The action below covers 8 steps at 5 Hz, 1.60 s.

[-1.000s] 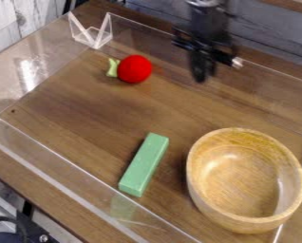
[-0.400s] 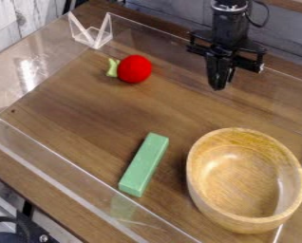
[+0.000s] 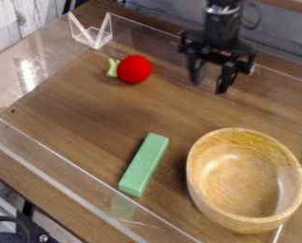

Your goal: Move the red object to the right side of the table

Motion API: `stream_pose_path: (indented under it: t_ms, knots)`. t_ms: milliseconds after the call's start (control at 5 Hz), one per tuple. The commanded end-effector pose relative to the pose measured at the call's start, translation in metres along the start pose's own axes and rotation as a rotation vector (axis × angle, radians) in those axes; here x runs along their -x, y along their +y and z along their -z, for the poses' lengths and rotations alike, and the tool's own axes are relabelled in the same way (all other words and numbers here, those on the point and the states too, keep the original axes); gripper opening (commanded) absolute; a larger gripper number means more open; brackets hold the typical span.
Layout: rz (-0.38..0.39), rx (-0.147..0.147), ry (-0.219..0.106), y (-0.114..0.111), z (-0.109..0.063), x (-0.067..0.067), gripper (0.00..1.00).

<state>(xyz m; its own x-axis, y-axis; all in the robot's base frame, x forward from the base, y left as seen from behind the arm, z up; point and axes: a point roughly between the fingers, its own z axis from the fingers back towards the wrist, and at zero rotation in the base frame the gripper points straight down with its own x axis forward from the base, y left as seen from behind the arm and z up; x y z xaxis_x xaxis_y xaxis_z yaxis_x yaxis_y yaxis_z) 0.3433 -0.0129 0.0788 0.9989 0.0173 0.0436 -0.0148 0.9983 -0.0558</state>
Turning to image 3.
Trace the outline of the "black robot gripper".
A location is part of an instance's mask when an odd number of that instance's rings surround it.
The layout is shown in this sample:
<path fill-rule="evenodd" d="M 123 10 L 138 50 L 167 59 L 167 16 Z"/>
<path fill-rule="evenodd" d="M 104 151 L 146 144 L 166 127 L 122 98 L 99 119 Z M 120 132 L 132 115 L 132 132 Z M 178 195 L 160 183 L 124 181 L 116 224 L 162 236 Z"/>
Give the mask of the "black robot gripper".
<path fill-rule="evenodd" d="M 222 66 L 215 93 L 226 93 L 238 73 L 250 74 L 255 67 L 254 48 L 239 39 L 242 9 L 204 9 L 204 27 L 180 33 L 178 50 L 188 58 L 188 75 L 194 85 L 206 76 L 206 63 Z"/>

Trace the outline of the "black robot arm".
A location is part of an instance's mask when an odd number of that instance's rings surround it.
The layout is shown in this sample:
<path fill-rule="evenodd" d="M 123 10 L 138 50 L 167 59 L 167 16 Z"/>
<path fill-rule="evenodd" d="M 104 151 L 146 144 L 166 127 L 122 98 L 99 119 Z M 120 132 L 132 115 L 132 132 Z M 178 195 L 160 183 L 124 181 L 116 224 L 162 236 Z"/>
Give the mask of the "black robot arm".
<path fill-rule="evenodd" d="M 257 50 L 239 38 L 245 0 L 204 0 L 202 30 L 180 32 L 178 51 L 188 59 L 188 76 L 199 85 L 206 63 L 220 65 L 215 93 L 226 93 L 239 73 L 250 75 L 255 68 Z"/>

